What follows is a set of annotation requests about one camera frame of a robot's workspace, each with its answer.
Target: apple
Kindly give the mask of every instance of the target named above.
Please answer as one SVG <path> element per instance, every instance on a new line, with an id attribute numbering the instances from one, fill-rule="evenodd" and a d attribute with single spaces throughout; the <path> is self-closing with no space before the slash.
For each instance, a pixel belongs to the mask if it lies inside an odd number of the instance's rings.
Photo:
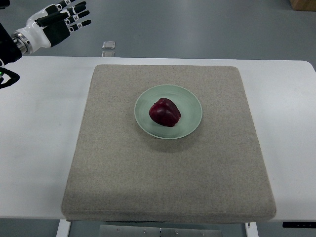
<path id="1" fill-rule="evenodd" d="M 150 118 L 166 127 L 173 127 L 180 119 L 181 114 L 177 106 L 167 98 L 160 98 L 149 109 Z"/>

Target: floor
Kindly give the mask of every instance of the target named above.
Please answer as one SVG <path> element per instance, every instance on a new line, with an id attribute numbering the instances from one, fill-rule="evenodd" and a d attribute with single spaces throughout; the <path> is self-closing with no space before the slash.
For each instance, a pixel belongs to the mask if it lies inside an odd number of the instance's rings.
<path id="1" fill-rule="evenodd" d="M 100 57 L 104 41 L 115 57 L 305 60 L 316 69 L 316 12 L 293 11 L 289 0 L 86 0 L 92 24 L 34 56 Z M 11 1 L 0 22 L 11 34 L 51 0 Z M 0 237 L 55 237 L 58 220 L 0 219 Z M 99 222 L 74 222 L 71 237 L 98 236 Z M 258 223 L 260 237 L 316 236 L 315 229 Z M 220 228 L 245 236 L 242 224 Z"/>

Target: table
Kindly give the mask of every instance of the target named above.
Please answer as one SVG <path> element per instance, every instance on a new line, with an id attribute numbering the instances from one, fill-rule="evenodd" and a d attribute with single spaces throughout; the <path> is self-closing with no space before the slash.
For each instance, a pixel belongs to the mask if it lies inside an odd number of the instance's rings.
<path id="1" fill-rule="evenodd" d="M 25 56 L 0 91 L 0 217 L 63 219 L 60 205 L 98 64 L 239 69 L 276 201 L 273 221 L 315 221 L 316 73 L 304 61 Z"/>

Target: cardboard box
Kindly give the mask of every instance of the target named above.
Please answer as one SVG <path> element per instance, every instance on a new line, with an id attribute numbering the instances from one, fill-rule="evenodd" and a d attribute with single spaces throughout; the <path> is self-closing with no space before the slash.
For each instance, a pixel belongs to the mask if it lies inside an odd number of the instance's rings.
<path id="1" fill-rule="evenodd" d="M 290 0 L 292 8 L 297 11 L 316 11 L 316 0 Z"/>

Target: ceramic plate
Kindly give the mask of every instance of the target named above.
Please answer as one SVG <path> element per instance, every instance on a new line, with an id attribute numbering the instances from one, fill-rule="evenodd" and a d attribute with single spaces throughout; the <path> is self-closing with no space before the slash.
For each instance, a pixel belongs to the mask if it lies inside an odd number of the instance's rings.
<path id="1" fill-rule="evenodd" d="M 174 127 L 155 123 L 149 116 L 149 109 L 160 98 L 168 98 L 178 107 L 181 118 Z M 135 104 L 135 118 L 148 134 L 161 139 L 177 139 L 192 133 L 202 119 L 202 106 L 190 91 L 176 85 L 158 85 L 146 90 Z"/>

